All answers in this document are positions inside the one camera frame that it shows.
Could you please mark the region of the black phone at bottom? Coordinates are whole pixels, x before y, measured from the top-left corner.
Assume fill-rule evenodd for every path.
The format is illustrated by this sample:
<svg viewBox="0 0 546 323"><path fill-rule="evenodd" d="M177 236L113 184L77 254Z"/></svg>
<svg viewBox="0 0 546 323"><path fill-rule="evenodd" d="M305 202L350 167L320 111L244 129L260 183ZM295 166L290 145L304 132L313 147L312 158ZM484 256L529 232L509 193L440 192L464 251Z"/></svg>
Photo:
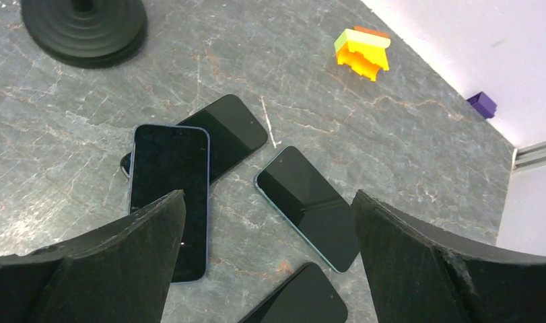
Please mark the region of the black phone at bottom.
<svg viewBox="0 0 546 323"><path fill-rule="evenodd" d="M241 322L345 322L348 310L321 268L304 263Z"/></svg>

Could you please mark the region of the yellow orange toy block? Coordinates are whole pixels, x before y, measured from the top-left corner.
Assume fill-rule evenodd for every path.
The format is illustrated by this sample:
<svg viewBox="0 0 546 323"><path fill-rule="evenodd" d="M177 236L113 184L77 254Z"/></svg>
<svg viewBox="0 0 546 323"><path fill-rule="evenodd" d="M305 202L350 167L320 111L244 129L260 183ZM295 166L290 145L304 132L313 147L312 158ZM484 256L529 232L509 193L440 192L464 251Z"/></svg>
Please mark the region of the yellow orange toy block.
<svg viewBox="0 0 546 323"><path fill-rule="evenodd" d="M358 75L375 82L380 70L388 71L386 49L390 35L362 26L347 28L334 42L338 65L348 65Z"/></svg>

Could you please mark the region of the aluminium frame rail right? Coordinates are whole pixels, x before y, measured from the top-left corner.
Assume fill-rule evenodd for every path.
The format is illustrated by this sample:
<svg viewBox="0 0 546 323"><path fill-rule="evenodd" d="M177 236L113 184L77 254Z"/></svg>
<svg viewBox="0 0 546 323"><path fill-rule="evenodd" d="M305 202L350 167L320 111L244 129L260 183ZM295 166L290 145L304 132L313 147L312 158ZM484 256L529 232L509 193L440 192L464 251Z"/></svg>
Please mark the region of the aluminium frame rail right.
<svg viewBox="0 0 546 323"><path fill-rule="evenodd" d="M546 141L514 150L513 172L521 172L542 166L546 166Z"/></svg>

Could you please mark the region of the purple toy block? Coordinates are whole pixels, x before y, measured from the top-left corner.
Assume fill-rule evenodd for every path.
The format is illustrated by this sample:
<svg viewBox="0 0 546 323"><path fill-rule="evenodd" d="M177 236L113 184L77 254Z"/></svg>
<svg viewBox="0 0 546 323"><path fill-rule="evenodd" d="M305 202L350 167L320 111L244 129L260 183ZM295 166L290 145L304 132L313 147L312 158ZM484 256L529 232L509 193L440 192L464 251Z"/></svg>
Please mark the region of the purple toy block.
<svg viewBox="0 0 546 323"><path fill-rule="evenodd" d="M467 99L467 102L485 119L495 116L498 105L485 93L479 92Z"/></svg>

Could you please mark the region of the teal edged black phone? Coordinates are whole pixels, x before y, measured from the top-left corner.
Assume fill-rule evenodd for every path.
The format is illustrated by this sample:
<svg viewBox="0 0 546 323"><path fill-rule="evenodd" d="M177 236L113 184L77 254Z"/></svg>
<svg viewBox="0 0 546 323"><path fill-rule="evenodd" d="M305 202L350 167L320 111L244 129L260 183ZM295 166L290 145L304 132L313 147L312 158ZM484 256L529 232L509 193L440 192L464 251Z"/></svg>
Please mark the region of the teal edged black phone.
<svg viewBox="0 0 546 323"><path fill-rule="evenodd" d="M255 186L336 272L360 253L349 203L294 146L283 148L255 177Z"/></svg>

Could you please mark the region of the blue edged black phone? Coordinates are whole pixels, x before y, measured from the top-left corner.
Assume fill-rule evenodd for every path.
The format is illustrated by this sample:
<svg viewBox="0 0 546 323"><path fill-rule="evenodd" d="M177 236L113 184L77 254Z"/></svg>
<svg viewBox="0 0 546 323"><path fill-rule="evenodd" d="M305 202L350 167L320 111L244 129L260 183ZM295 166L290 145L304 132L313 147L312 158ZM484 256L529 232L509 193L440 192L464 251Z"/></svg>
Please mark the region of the blue edged black phone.
<svg viewBox="0 0 546 323"><path fill-rule="evenodd" d="M201 280L207 271L210 137L200 127L139 125L133 135L129 210L173 190L183 190L186 209L173 283Z"/></svg>

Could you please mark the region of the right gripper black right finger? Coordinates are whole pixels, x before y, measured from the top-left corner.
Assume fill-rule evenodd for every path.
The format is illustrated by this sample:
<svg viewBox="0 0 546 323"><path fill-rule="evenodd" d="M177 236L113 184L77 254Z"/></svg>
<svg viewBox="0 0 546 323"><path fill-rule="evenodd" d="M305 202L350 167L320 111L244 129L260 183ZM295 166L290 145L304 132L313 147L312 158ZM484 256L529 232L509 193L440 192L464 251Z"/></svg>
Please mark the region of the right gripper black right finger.
<svg viewBox="0 0 546 323"><path fill-rule="evenodd" d="M364 191L351 211L379 322L546 322L546 256L464 238Z"/></svg>

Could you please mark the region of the black round base phone stand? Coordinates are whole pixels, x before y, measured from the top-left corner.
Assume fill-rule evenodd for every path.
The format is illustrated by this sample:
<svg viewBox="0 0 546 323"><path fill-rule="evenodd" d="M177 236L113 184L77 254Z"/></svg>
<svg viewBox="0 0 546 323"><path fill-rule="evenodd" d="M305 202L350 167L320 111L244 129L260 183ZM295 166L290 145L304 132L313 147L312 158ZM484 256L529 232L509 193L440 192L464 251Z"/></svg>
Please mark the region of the black round base phone stand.
<svg viewBox="0 0 546 323"><path fill-rule="evenodd" d="M142 1L23 0L23 23L33 41L55 60L84 69L120 65L147 38Z"/></svg>

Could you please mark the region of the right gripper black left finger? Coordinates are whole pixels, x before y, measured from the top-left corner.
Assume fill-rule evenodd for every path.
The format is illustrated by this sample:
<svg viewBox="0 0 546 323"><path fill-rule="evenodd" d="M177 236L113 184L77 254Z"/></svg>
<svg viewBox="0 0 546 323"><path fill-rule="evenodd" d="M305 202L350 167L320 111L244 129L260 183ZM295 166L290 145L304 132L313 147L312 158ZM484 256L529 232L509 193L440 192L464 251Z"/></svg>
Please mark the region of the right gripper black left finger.
<svg viewBox="0 0 546 323"><path fill-rule="evenodd" d="M0 256L0 322L159 322L185 218L175 190L70 240Z"/></svg>

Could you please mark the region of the black phone under blue phone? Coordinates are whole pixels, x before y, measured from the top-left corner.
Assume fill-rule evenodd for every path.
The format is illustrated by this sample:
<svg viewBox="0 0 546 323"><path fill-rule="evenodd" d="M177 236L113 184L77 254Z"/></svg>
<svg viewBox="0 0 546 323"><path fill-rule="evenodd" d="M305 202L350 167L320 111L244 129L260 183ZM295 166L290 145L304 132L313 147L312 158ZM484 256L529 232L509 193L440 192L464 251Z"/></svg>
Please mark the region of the black phone under blue phone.
<svg viewBox="0 0 546 323"><path fill-rule="evenodd" d="M267 132L242 100L228 94L178 123L210 138L209 181L215 182L267 142Z"/></svg>

